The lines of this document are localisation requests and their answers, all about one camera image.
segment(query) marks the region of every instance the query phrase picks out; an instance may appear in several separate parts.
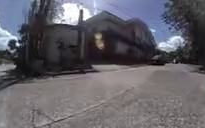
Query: car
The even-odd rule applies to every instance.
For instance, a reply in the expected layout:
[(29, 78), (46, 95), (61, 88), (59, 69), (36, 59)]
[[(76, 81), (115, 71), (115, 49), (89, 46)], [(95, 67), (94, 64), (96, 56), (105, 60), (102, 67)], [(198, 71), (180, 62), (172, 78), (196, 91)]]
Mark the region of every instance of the car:
[(151, 65), (165, 65), (166, 61), (162, 55), (155, 55), (150, 62)]

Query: street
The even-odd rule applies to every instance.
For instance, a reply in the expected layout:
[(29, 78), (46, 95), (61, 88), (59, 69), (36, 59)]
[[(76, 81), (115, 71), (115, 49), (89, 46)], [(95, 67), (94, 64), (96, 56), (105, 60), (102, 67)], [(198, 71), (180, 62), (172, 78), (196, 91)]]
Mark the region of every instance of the street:
[(124, 67), (0, 91), (0, 128), (205, 128), (205, 75), (183, 64)]

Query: utility pole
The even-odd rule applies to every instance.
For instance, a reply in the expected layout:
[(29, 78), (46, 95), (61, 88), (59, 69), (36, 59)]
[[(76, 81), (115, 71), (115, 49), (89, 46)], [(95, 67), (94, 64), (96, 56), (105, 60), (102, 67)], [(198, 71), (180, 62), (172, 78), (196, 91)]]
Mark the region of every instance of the utility pole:
[(79, 61), (82, 66), (84, 66), (84, 59), (85, 59), (85, 34), (83, 31), (83, 9), (80, 9), (79, 12), (79, 22), (78, 22), (78, 56)]
[[(29, 23), (29, 21), (28, 21), (28, 17), (27, 17), (27, 15), (25, 15), (25, 25), (27, 25), (27, 24), (30, 24)], [(27, 34), (27, 32), (25, 32), (25, 34), (24, 34), (24, 36), (25, 36), (25, 38), (26, 38), (26, 41), (25, 42), (23, 42), (23, 46), (22, 46), (22, 50), (23, 50), (23, 52), (22, 52), (22, 58), (23, 58), (23, 66), (25, 66), (25, 68), (26, 68), (26, 66), (29, 64), (29, 37), (28, 37), (28, 34)]]

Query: building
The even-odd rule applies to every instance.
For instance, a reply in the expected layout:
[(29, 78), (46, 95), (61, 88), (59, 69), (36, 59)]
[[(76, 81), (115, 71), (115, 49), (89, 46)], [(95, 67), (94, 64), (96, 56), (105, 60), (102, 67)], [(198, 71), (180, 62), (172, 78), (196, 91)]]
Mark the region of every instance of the building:
[[(140, 61), (149, 57), (155, 45), (148, 26), (139, 19), (125, 21), (103, 11), (86, 20), (84, 26), (88, 55), (93, 60)], [(98, 49), (96, 46), (94, 36), (98, 33), (103, 38), (103, 49)]]
[(47, 66), (72, 66), (77, 58), (78, 27), (52, 24), (44, 30), (40, 56)]
[[(83, 27), (85, 55), (91, 61), (140, 62), (155, 45), (144, 22), (125, 21), (107, 11), (84, 21)], [(46, 26), (40, 45), (40, 56), (46, 65), (67, 66), (73, 62), (78, 54), (78, 30), (78, 26), (66, 24)]]

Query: house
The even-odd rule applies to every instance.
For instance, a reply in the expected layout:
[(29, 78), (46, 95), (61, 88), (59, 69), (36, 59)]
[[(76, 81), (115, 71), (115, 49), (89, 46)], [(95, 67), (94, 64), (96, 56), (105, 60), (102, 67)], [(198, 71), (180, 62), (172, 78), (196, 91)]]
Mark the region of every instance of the house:
[[(141, 20), (125, 21), (103, 11), (86, 20), (84, 26), (89, 59), (142, 60), (149, 54), (146, 46), (155, 45), (152, 33)], [(96, 46), (95, 35), (98, 33), (102, 35), (104, 49), (98, 49)]]

